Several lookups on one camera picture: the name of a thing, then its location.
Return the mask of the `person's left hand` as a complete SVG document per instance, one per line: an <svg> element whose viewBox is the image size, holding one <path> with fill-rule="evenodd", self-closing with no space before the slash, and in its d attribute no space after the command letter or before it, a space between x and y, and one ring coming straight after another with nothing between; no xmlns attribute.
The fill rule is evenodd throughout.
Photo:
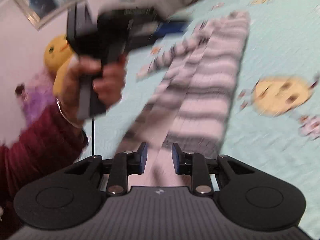
<svg viewBox="0 0 320 240"><path fill-rule="evenodd" d="M126 77L126 55L122 54L115 63L102 65L99 60L81 57L79 62L69 67L58 96L60 109L65 118L75 127L82 127L84 121L76 117L79 108L80 78L84 75L102 74L92 81L93 91L106 109L115 105L122 97Z"/></svg>

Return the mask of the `red velvet sleeve forearm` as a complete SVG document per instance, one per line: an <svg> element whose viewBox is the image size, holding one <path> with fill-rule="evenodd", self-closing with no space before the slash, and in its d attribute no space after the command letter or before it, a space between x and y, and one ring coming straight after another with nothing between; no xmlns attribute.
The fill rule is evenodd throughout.
<svg viewBox="0 0 320 240"><path fill-rule="evenodd" d="M1 239L21 226L13 200L16 193L35 180L71 165L87 146L82 129L76 129L49 105L11 147L1 145Z"/></svg>

